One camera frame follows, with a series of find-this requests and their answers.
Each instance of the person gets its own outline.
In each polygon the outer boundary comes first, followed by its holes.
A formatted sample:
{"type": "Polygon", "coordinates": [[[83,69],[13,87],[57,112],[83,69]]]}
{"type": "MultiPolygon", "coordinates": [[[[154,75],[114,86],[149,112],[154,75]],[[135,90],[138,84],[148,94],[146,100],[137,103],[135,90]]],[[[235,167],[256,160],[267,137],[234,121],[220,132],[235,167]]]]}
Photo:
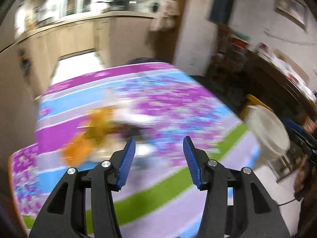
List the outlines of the person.
{"type": "MultiPolygon", "coordinates": [[[[303,182],[305,179],[305,168],[307,167],[307,157],[302,161],[301,166],[299,167],[298,174],[294,183],[295,192],[299,192],[304,188],[303,182]]],[[[314,211],[317,208],[317,170],[316,167],[313,167],[312,170],[312,183],[310,189],[304,195],[304,199],[301,203],[300,217],[298,221],[297,234],[301,233],[302,238],[316,238],[317,233],[317,212],[315,212],[316,217],[313,218],[314,211]],[[305,224],[308,220],[311,220],[312,223],[309,226],[305,227],[305,224]]]]}

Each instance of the silver screw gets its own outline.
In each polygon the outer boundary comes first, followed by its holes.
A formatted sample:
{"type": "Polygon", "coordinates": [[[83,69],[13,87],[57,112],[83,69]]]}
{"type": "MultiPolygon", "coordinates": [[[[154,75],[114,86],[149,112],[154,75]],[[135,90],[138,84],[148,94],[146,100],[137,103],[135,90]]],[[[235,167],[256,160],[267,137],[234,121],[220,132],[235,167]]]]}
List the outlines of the silver screw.
{"type": "Polygon", "coordinates": [[[75,169],[75,168],[70,168],[70,169],[67,170],[67,173],[68,173],[69,175],[73,175],[75,172],[76,172],[76,169],[75,169]]]}
{"type": "Polygon", "coordinates": [[[110,161],[104,161],[101,163],[102,167],[109,167],[111,165],[110,161]]]}
{"type": "Polygon", "coordinates": [[[243,172],[244,172],[245,174],[249,175],[249,174],[252,172],[252,170],[251,170],[250,168],[248,168],[248,167],[244,167],[244,168],[243,168],[243,172]]]}
{"type": "Polygon", "coordinates": [[[217,165],[217,161],[215,161],[215,160],[209,160],[209,161],[208,161],[208,165],[215,167],[215,166],[217,165]]]}

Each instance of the colorful tablecloth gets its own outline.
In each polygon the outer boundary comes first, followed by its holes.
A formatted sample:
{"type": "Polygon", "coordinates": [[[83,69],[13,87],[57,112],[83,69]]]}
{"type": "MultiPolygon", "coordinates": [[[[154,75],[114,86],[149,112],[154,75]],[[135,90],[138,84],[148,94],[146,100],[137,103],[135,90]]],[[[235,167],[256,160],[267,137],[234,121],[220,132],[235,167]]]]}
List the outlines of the colorful tablecloth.
{"type": "MultiPolygon", "coordinates": [[[[132,165],[126,186],[113,192],[122,236],[126,238],[193,237],[205,192],[193,185],[182,140],[224,166],[252,167],[259,144],[245,125],[199,83],[166,63],[142,63],[86,74],[50,87],[43,96],[36,144],[11,157],[12,194],[29,232],[42,205],[67,170],[60,149],[76,133],[85,112],[104,105],[105,88],[132,99],[133,111],[156,116],[149,142],[156,151],[145,167],[132,165]]],[[[93,168],[85,162],[78,169],[93,168]]],[[[90,191],[86,191],[87,230],[92,233],[90,191]]]]}

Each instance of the framed picture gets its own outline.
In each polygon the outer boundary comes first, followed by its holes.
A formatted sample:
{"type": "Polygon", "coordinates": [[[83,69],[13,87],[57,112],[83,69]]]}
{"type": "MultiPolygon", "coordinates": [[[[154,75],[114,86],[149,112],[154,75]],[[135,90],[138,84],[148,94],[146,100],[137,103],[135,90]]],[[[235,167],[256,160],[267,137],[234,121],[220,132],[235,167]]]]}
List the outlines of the framed picture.
{"type": "Polygon", "coordinates": [[[307,7],[297,0],[276,0],[275,11],[306,30],[307,7]]]}

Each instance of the black cable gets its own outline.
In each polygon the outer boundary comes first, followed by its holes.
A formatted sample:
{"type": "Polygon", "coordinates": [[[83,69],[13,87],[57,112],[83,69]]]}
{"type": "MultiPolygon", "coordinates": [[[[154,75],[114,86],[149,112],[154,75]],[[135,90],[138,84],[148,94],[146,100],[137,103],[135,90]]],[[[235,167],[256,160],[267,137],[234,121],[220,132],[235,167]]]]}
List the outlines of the black cable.
{"type": "Polygon", "coordinates": [[[296,199],[292,199],[291,201],[288,201],[288,202],[285,202],[285,203],[283,203],[283,204],[278,204],[278,206],[284,206],[284,205],[286,205],[286,204],[288,204],[288,203],[291,203],[291,202],[293,202],[293,201],[295,201],[296,199]]]}

